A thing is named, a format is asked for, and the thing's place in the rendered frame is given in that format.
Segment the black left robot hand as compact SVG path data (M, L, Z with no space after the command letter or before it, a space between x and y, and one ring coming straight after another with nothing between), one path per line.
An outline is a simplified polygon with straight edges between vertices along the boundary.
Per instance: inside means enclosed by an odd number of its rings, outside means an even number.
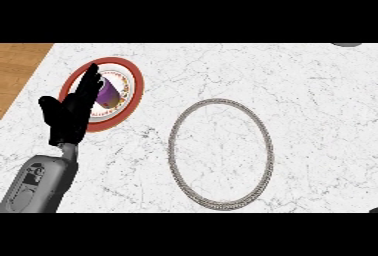
M98 70L99 66L92 64L76 92L67 95L64 101L52 96L42 96L39 99L45 122L51 126L52 146L61 143L77 145L85 138L92 108L104 85Z

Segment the purple cupcake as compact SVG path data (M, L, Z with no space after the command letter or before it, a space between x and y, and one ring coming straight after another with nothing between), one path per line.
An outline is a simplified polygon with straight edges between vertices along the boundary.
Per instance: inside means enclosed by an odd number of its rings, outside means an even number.
M117 106L122 96L111 81L107 78L102 78L101 81L104 85L98 93L96 102L105 109L110 109Z

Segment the round red-rimmed placemat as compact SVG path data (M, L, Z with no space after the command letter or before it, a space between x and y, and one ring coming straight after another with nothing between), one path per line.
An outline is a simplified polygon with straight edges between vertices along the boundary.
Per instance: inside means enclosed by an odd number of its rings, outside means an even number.
M105 108L95 103L88 125L89 132L99 132L116 127L132 115L144 95L144 76L138 66L124 58L105 57L85 64L68 77L59 92L59 101L79 87L83 74L92 63L99 66L102 77L111 82L120 93L120 101L113 108Z

